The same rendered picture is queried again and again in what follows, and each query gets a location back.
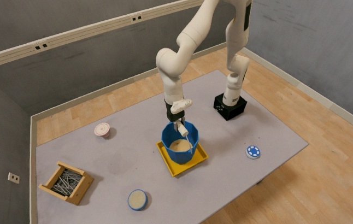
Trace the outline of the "wooden crate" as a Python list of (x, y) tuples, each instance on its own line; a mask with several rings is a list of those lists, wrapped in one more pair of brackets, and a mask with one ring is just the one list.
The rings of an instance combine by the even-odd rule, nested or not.
[(85, 171), (58, 161), (59, 167), (45, 185), (38, 188), (74, 205), (79, 205), (94, 178)]

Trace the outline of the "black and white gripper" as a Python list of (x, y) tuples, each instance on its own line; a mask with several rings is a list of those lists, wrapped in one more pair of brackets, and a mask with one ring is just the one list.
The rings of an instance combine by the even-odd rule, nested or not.
[(164, 101), (167, 108), (167, 118), (174, 123), (174, 129), (178, 131), (176, 120), (181, 118), (181, 123), (185, 126), (185, 109), (192, 105), (191, 99), (184, 99), (183, 90), (175, 96), (170, 96), (164, 92)]

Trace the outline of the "white yogurt cup with lid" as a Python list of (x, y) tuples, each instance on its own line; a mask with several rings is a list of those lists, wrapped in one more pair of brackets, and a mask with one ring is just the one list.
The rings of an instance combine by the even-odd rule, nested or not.
[(110, 127), (107, 123), (101, 123), (95, 128), (95, 134), (105, 138), (110, 134), (109, 128)]

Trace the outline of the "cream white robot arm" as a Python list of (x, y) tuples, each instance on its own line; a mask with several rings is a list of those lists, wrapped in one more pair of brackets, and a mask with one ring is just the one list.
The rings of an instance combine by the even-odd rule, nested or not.
[(164, 48), (156, 56), (156, 66), (166, 94), (175, 96), (182, 91), (180, 75), (185, 71), (194, 51), (208, 35), (214, 10), (222, 1), (236, 8), (235, 18), (226, 28), (226, 67), (233, 73), (227, 77), (223, 103), (227, 106), (237, 104), (250, 60), (236, 53), (248, 42), (253, 0), (204, 0), (197, 14), (176, 39), (180, 47), (178, 53)]

